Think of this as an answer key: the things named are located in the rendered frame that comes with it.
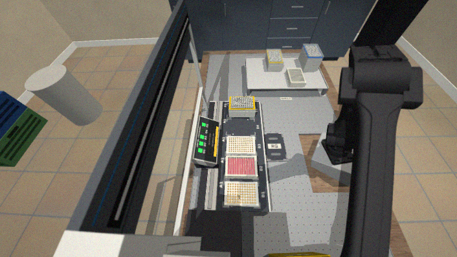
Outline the yellow open-top bin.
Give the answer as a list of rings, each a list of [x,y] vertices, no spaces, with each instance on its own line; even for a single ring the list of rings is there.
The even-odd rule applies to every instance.
[[[331,257],[328,254],[317,252],[292,252],[292,253],[274,253],[269,254],[269,257]]]

